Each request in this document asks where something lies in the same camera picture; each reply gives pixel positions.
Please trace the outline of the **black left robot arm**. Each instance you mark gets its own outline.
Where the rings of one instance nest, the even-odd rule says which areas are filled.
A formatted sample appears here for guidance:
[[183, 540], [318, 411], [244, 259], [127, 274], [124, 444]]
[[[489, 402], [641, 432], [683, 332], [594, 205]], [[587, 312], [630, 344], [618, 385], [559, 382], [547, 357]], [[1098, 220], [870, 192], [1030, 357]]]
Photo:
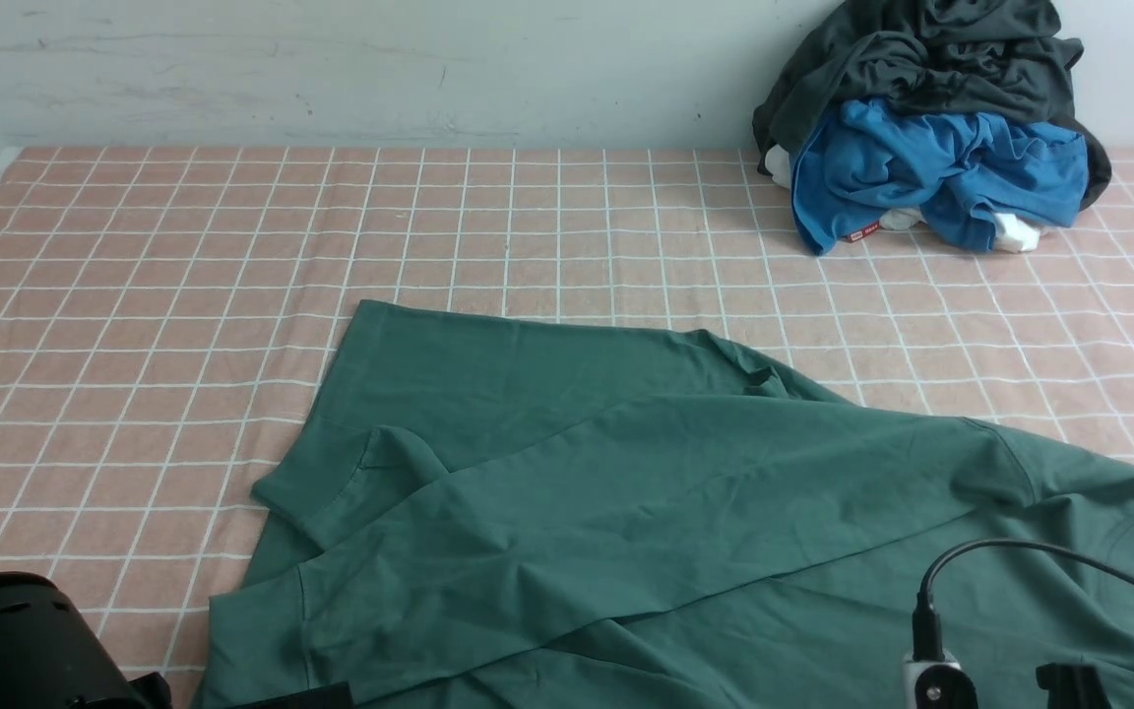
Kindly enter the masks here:
[[0, 708], [171, 708], [161, 674], [129, 680], [45, 576], [0, 573]]

